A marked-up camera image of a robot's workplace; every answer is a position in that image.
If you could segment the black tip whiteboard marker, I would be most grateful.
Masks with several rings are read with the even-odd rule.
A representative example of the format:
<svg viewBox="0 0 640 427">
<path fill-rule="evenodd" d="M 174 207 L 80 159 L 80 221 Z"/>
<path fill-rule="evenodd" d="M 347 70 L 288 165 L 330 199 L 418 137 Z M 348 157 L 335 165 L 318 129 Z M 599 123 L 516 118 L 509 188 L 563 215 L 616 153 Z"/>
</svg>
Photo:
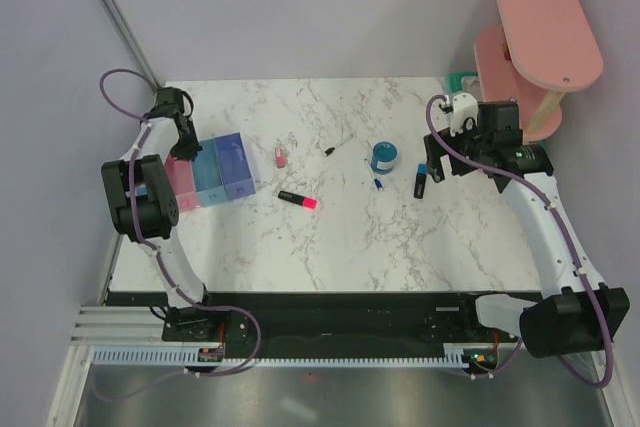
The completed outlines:
<svg viewBox="0 0 640 427">
<path fill-rule="evenodd" d="M 340 139 L 337 143 L 335 143 L 333 146 L 327 148 L 324 151 L 324 155 L 326 157 L 331 156 L 338 148 L 342 147 L 344 144 L 346 144 L 347 142 L 349 142 L 351 139 L 353 138 L 352 134 L 349 134 L 347 136 L 345 136 L 344 138 Z"/>
</svg>

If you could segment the blue cap whiteboard marker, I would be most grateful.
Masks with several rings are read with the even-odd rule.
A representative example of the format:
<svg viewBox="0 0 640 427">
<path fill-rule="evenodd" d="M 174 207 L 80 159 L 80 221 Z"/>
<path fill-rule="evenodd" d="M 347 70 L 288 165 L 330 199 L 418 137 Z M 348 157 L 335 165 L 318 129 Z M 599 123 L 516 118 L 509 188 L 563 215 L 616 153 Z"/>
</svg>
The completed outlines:
<svg viewBox="0 0 640 427">
<path fill-rule="evenodd" d="M 367 158 L 363 159 L 364 165 L 367 169 L 367 172 L 370 174 L 372 181 L 375 185 L 375 188 L 378 192 L 382 192 L 384 190 L 384 186 L 381 182 L 381 180 L 378 178 L 377 174 L 374 172 L 373 168 L 371 167 L 370 161 Z"/>
</svg>

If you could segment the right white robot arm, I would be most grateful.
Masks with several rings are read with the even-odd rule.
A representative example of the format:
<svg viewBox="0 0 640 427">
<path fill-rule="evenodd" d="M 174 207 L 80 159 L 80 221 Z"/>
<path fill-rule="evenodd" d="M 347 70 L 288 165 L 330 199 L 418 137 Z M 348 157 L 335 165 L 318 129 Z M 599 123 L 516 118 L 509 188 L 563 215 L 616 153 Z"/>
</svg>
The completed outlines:
<svg viewBox="0 0 640 427">
<path fill-rule="evenodd" d="M 607 285 L 576 238 L 546 151 L 523 140 L 517 104 L 436 95 L 425 115 L 428 173 L 443 181 L 447 156 L 453 175 L 481 171 L 492 179 L 525 234 L 540 282 L 538 302 L 509 294 L 478 297 L 458 315 L 460 333 L 477 341 L 495 328 L 520 338 L 536 358 L 611 353 L 629 298 L 623 288 Z"/>
</svg>

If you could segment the pink eraser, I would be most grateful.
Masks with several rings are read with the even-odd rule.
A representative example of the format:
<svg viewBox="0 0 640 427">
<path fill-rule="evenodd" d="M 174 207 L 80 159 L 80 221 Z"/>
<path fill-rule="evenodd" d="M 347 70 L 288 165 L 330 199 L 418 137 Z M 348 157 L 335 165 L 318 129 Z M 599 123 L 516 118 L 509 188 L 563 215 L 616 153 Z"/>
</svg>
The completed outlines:
<svg viewBox="0 0 640 427">
<path fill-rule="evenodd" d="M 284 168 L 286 166 L 286 157 L 284 150 L 281 147 L 276 147 L 274 154 L 276 167 L 279 169 Z"/>
</svg>

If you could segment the purple storage bin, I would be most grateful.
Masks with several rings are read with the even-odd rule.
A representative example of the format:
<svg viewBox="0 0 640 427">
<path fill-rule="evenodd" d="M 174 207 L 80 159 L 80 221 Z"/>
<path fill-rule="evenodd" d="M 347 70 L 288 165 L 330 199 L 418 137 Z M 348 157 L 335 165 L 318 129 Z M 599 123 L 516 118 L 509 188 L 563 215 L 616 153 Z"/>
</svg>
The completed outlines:
<svg viewBox="0 0 640 427">
<path fill-rule="evenodd" d="M 254 195 L 255 185 L 241 135 L 232 133 L 215 137 L 213 141 L 228 199 L 236 200 Z"/>
</svg>

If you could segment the light blue storage bin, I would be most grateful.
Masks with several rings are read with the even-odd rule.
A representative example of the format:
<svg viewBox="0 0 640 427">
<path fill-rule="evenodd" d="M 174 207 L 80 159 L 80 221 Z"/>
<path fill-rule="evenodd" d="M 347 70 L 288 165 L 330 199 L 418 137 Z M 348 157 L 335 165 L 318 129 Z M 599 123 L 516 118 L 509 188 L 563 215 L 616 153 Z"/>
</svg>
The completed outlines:
<svg viewBox="0 0 640 427">
<path fill-rule="evenodd" d="M 192 162 L 195 193 L 202 207 L 228 200 L 217 161 L 214 140 L 200 142 L 201 150 Z"/>
</svg>

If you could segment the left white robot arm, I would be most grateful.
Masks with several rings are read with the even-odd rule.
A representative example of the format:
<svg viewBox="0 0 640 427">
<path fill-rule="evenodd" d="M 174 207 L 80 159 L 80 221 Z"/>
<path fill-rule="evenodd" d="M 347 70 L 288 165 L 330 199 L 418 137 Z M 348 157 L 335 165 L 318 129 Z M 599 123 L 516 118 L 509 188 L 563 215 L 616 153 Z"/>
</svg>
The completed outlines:
<svg viewBox="0 0 640 427">
<path fill-rule="evenodd" d="M 176 309 L 201 305 L 207 295 L 177 233 L 179 206 L 165 163 L 193 161 L 201 151 L 187 112 L 189 94 L 175 87 L 156 93 L 155 105 L 141 117 L 133 145 L 118 160 L 106 162 L 101 176 L 116 232 L 149 258 Z"/>
</svg>

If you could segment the pink storage bin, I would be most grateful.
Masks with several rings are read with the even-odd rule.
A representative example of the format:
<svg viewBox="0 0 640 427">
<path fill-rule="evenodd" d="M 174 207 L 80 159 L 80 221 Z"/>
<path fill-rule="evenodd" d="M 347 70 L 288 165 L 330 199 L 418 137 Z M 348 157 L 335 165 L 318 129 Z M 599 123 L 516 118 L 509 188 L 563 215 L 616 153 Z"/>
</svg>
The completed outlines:
<svg viewBox="0 0 640 427">
<path fill-rule="evenodd" d="M 187 212 L 200 208 L 201 202 L 195 189 L 192 164 L 189 161 L 168 156 L 164 166 L 179 211 Z"/>
</svg>

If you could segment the blue round jar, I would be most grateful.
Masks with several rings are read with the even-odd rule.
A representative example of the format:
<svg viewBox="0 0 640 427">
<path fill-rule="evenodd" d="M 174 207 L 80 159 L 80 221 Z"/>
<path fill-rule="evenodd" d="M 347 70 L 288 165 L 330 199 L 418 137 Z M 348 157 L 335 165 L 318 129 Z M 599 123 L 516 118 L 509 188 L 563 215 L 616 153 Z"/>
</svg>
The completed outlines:
<svg viewBox="0 0 640 427">
<path fill-rule="evenodd" d="M 392 172 L 397 159 L 397 147 L 391 142 L 381 141 L 372 148 L 370 165 L 375 173 L 386 175 Z"/>
</svg>

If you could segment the blue cap black highlighter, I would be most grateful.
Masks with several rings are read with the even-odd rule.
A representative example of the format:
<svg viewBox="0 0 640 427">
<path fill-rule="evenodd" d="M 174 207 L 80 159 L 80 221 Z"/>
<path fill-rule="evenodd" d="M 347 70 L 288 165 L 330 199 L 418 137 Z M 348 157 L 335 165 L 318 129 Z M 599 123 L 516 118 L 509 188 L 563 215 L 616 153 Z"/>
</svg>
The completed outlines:
<svg viewBox="0 0 640 427">
<path fill-rule="evenodd" d="M 428 168 L 425 163 L 420 163 L 416 169 L 413 197 L 423 199 L 428 177 Z"/>
</svg>

